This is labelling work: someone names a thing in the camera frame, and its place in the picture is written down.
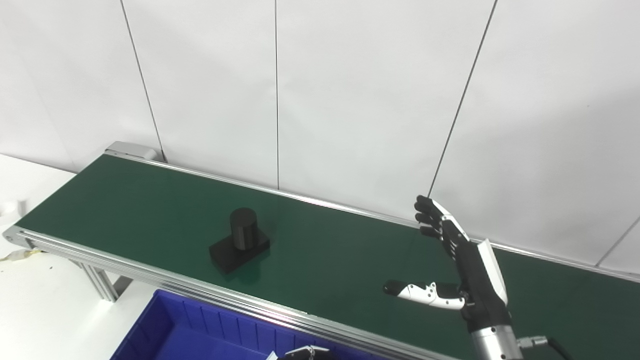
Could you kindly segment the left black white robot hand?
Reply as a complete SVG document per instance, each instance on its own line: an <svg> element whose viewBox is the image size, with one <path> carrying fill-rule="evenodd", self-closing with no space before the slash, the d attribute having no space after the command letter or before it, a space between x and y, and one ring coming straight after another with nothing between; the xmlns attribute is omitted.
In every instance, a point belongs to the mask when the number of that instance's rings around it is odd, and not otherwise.
<svg viewBox="0 0 640 360"><path fill-rule="evenodd" d="M328 348L315 345L306 345L278 356L272 353L275 360L337 360L338 358Z"/></svg>

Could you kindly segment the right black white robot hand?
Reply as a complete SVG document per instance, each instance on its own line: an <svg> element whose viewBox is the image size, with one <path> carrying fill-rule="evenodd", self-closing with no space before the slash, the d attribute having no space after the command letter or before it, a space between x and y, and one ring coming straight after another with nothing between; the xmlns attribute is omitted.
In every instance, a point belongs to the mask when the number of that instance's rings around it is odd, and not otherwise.
<svg viewBox="0 0 640 360"><path fill-rule="evenodd" d="M511 326L502 271L489 240L474 243L457 219L436 200L419 194L414 218L422 235L438 239L455 263L459 284L387 280L382 291L421 305L458 311L467 331Z"/></svg>

